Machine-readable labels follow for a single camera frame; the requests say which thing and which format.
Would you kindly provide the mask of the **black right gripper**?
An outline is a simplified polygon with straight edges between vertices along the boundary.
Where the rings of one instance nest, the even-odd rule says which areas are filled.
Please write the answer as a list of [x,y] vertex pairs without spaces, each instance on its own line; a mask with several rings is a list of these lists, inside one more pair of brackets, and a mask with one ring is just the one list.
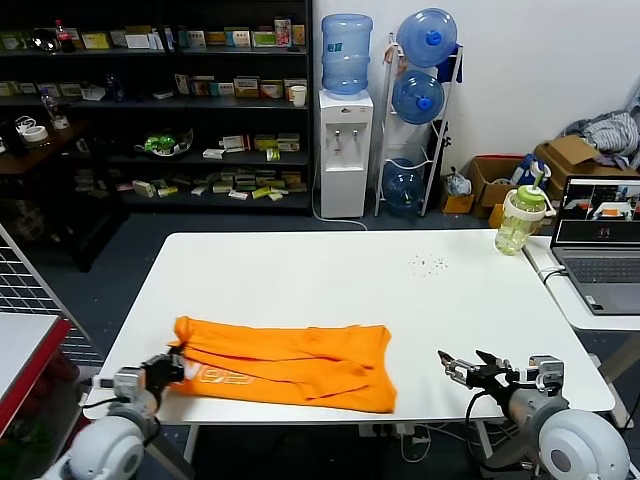
[[512,369],[507,359],[481,350],[476,350],[475,353],[482,360],[482,364],[474,369],[473,364],[454,359],[450,354],[439,350],[438,356],[445,375],[467,388],[486,391],[496,401],[508,401],[520,379],[519,371]]

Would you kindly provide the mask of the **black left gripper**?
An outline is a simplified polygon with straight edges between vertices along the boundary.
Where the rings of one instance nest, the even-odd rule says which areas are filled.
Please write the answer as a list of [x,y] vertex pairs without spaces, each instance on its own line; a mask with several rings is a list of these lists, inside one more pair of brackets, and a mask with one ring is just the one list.
[[161,396],[170,384],[184,380],[184,369],[190,366],[190,361],[183,356],[185,347],[185,343],[172,345],[168,353],[155,355],[141,365],[147,391]]

